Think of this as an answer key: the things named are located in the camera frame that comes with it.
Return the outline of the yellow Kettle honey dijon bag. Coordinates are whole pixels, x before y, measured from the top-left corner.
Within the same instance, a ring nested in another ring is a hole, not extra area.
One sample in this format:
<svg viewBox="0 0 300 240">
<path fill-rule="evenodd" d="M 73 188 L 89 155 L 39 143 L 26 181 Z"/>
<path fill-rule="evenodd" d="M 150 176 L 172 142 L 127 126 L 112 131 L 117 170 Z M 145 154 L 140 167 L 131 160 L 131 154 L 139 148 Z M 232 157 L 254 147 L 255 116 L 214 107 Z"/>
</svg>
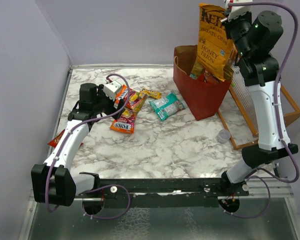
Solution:
<svg viewBox="0 0 300 240">
<path fill-rule="evenodd" d="M 209 3 L 199 4 L 199 29 L 196 61 L 217 79 L 225 81 L 228 61 L 234 50 L 234 43 L 227 38 L 224 19 L 225 9 Z"/>
</svg>

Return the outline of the gold kettle chips bag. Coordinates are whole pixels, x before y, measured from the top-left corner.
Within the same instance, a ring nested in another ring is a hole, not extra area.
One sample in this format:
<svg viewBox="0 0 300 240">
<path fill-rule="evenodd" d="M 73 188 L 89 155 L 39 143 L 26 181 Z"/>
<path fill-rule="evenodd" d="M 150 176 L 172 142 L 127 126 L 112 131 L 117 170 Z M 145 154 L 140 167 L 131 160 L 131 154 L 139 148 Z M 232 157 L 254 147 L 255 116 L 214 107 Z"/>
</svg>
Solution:
<svg viewBox="0 0 300 240">
<path fill-rule="evenodd" d="M 226 64 L 222 70 L 221 76 L 217 76 L 209 71 L 205 66 L 203 66 L 198 58 L 195 59 L 192 70 L 190 71 L 190 77 L 193 79 L 197 79 L 199 76 L 204 74 L 207 77 L 214 77 L 216 80 L 220 82 L 231 81 L 234 76 L 234 70 L 229 64 Z"/>
</svg>

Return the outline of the red Doritos chips bag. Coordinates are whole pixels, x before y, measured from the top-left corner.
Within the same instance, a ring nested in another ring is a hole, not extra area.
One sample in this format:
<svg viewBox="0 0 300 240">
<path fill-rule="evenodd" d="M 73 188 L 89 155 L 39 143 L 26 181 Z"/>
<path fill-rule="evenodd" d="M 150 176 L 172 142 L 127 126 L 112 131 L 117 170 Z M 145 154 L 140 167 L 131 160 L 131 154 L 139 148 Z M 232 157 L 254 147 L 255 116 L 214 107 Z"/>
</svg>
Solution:
<svg viewBox="0 0 300 240">
<path fill-rule="evenodd" d="M 207 84 L 219 84 L 220 81 L 208 70 L 204 70 L 204 82 Z"/>
</svg>

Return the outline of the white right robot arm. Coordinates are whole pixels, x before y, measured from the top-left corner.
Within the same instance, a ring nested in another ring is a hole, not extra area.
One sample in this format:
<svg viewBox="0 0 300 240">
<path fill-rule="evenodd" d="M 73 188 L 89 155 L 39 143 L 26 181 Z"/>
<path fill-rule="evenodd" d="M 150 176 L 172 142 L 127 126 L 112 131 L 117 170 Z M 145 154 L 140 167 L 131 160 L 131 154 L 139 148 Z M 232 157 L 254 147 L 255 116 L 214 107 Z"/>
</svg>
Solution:
<svg viewBox="0 0 300 240">
<path fill-rule="evenodd" d="M 244 147 L 242 159 L 222 174 L 225 180 L 220 182 L 219 189 L 230 196 L 259 166 L 292 156 L 299 148 L 291 143 L 286 132 L 281 84 L 276 82 L 280 66 L 270 53 L 284 32 L 281 17 L 265 10 L 252 19 L 252 13 L 247 11 L 229 18 L 224 26 L 240 57 L 236 65 L 252 98 L 258 127 L 258 143 Z"/>
</svg>

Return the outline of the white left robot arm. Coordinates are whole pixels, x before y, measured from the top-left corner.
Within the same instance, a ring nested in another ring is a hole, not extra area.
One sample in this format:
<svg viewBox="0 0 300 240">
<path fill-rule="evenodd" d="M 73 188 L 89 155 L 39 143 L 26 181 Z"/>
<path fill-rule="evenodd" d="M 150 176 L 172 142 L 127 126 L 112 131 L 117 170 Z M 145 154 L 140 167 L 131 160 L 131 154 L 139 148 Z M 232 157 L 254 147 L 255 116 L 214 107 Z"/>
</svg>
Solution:
<svg viewBox="0 0 300 240">
<path fill-rule="evenodd" d="M 57 146 L 43 164 L 36 164 L 31 170 L 36 202 L 68 207 L 75 196 L 81 193 L 91 198 L 100 193 L 101 186 L 96 182 L 96 174 L 80 173 L 72 176 L 71 166 L 84 138 L 93 124 L 99 121 L 97 116 L 117 119 L 124 111 L 124 100 L 115 103 L 122 87 L 117 81 L 80 85 L 79 100 L 68 114 L 64 133 Z"/>
</svg>

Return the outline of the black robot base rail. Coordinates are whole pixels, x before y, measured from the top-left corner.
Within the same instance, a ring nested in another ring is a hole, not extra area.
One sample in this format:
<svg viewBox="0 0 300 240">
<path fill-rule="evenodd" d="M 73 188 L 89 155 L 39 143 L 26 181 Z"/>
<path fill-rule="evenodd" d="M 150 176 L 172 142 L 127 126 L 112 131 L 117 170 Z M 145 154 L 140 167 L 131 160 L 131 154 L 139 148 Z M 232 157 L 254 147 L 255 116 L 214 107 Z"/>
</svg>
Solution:
<svg viewBox="0 0 300 240">
<path fill-rule="evenodd" d="M 219 198 L 246 197 L 245 182 L 228 187 L 222 178 L 97 178 L 95 192 L 75 197 L 108 209 L 217 207 Z"/>
</svg>

